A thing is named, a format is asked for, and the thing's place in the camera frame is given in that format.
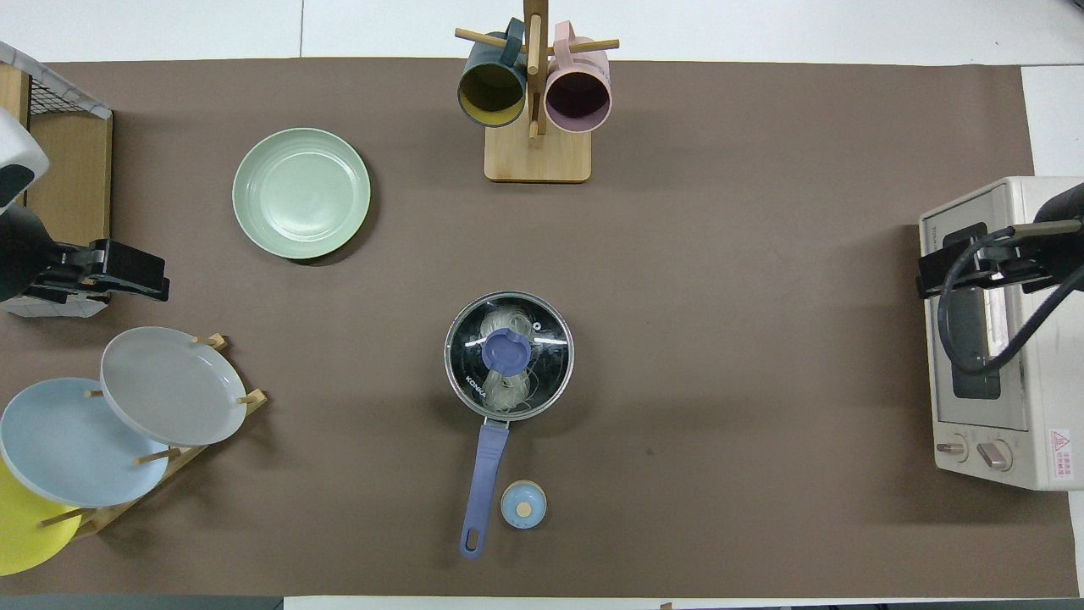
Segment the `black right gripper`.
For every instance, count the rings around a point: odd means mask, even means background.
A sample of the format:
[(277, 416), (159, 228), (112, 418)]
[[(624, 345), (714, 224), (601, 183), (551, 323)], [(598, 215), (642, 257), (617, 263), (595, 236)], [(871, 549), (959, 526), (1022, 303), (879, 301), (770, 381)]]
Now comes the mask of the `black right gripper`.
[[(916, 277), (919, 300), (929, 300), (941, 293), (956, 260), (986, 235), (986, 224), (968, 225), (949, 233), (942, 246), (932, 254), (922, 255)], [(1044, 251), (1053, 238), (1049, 231), (1015, 225), (1012, 236), (981, 247), (965, 259), (954, 288), (992, 290), (1019, 285), (1022, 293), (1032, 294), (1056, 286), (1048, 254)]]

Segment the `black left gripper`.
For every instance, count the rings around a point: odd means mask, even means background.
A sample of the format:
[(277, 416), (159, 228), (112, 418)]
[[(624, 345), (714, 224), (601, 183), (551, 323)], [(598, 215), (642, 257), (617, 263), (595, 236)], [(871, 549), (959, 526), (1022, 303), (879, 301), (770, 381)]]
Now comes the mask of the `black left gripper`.
[(42, 273), (46, 289), (75, 294), (79, 302), (108, 304), (111, 294), (154, 297), (167, 302), (170, 280), (165, 260), (119, 241), (93, 241), (89, 246), (59, 243), (59, 262)]

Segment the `glass lid with blue knob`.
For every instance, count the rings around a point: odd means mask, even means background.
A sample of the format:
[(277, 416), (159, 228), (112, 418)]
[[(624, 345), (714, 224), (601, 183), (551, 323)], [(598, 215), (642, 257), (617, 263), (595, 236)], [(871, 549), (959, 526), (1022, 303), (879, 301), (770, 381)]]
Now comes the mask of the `glass lid with blue knob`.
[(473, 412), (522, 421), (565, 393), (575, 339), (553, 304), (530, 293), (490, 293), (454, 317), (446, 333), (446, 378)]

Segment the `white plastic bag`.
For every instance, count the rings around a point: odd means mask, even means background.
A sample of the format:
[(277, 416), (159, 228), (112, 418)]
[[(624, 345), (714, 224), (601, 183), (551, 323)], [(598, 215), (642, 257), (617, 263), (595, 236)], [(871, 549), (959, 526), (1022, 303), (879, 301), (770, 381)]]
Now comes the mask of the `white plastic bag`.
[(496, 308), (480, 325), (483, 337), (483, 405), (508, 412), (529, 393), (528, 364), (532, 356), (532, 321), (517, 308)]

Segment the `grey plate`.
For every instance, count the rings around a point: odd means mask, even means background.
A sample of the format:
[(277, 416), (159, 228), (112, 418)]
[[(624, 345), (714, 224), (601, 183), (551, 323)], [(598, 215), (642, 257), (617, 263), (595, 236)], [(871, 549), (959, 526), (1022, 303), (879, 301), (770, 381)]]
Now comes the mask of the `grey plate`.
[(212, 445), (246, 418), (247, 391), (233, 364), (182, 330), (124, 330), (106, 345), (98, 369), (112, 412), (165, 445)]

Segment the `light blue plate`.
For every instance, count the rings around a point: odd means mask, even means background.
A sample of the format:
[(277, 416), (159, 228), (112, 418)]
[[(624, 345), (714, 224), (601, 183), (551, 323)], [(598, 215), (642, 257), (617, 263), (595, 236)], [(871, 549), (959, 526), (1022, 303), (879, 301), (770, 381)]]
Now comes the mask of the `light blue plate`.
[(168, 467), (136, 459), (166, 445), (113, 413), (96, 380), (59, 378), (26, 387), (0, 414), (0, 458), (15, 479), (46, 499), (108, 508), (158, 486)]

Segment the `light green plate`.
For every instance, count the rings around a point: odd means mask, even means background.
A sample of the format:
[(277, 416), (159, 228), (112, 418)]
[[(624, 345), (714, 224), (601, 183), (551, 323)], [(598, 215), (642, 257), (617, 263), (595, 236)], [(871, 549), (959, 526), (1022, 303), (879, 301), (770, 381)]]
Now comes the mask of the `light green plate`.
[(296, 127), (264, 137), (244, 155), (231, 196), (237, 224), (256, 247), (304, 260), (353, 238), (367, 218), (372, 184), (347, 141)]

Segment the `yellow plate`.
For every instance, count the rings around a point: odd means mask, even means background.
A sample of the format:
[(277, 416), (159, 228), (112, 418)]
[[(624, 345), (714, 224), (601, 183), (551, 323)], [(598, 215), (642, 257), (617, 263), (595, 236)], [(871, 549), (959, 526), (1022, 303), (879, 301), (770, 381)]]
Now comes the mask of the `yellow plate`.
[(39, 522), (70, 511), (28, 490), (0, 458), (0, 576), (30, 570), (62, 551), (79, 528), (78, 518), (39, 528)]

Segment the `white toaster oven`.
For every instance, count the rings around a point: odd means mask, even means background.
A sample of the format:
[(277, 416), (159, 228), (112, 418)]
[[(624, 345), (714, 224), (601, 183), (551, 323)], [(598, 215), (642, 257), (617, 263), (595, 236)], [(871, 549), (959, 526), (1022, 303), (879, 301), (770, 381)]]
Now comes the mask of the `white toaster oven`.
[(1062, 285), (955, 289), (922, 300), (935, 465), (1034, 491), (1084, 491), (1084, 267)]

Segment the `brown table mat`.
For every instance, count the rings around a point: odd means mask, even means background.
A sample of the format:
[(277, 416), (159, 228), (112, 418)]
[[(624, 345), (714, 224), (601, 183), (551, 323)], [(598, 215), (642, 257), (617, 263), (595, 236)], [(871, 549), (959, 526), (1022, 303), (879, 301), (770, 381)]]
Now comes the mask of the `brown table mat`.
[[(224, 333), (268, 405), (4, 596), (1070, 597), (1067, 497), (937, 468), (918, 217), (1032, 171), (1015, 67), (612, 65), (586, 184), (491, 184), (460, 59), (60, 64), (113, 111), (113, 235), (167, 302), (0, 316), (0, 407), (94, 377), (121, 330)], [(367, 165), (362, 228), (279, 258), (238, 163), (323, 129)], [(480, 417), (446, 330), (485, 293), (552, 302), (559, 401), (500, 483), (533, 530), (456, 545)]]

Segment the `dark teal mug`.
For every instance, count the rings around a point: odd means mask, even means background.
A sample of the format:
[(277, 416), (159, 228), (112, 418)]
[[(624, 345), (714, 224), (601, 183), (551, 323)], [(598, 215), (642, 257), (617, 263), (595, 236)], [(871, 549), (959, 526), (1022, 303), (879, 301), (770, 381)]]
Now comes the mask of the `dark teal mug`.
[(502, 33), (491, 33), (499, 46), (475, 42), (457, 86), (461, 109), (487, 128), (506, 126), (525, 108), (527, 59), (522, 53), (525, 24), (512, 17)]

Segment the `wooden mug tree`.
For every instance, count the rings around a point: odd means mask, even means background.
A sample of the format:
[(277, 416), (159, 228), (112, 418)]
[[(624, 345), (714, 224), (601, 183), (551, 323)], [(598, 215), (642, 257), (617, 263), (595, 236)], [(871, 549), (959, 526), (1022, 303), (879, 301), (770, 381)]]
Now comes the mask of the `wooden mug tree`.
[[(559, 22), (550, 24), (549, 0), (522, 0), (522, 17), (517, 18), (525, 24), (522, 53), (527, 59), (528, 73), (525, 108), (512, 124), (496, 128), (483, 127), (483, 176), (494, 182), (516, 184), (583, 184), (591, 177), (592, 134), (596, 129), (588, 134), (572, 134), (558, 129), (549, 121), (543, 105), (547, 66), (554, 55), (555, 26)], [(469, 40), (473, 44), (500, 43), (491, 33), (480, 34), (457, 28), (456, 37)], [(608, 54), (619, 46), (616, 39), (592, 39), (592, 42), (572, 46), (572, 50), (604, 50)]]

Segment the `pink mug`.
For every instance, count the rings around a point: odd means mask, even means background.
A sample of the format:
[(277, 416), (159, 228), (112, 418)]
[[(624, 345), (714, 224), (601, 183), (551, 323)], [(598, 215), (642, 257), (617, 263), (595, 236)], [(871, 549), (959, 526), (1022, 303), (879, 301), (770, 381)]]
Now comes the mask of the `pink mug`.
[(572, 50), (588, 42), (592, 39), (577, 36), (569, 20), (555, 26), (543, 105), (550, 124), (572, 134), (588, 134), (611, 115), (611, 63), (606, 51)]

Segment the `small blue kitchen timer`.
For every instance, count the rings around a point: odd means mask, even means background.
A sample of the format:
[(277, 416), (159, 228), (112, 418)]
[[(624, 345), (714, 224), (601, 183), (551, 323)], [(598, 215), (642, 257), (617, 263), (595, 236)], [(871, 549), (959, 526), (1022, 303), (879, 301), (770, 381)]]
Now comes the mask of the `small blue kitchen timer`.
[(530, 480), (514, 481), (501, 496), (501, 516), (512, 528), (529, 530), (540, 525), (547, 512), (545, 491)]

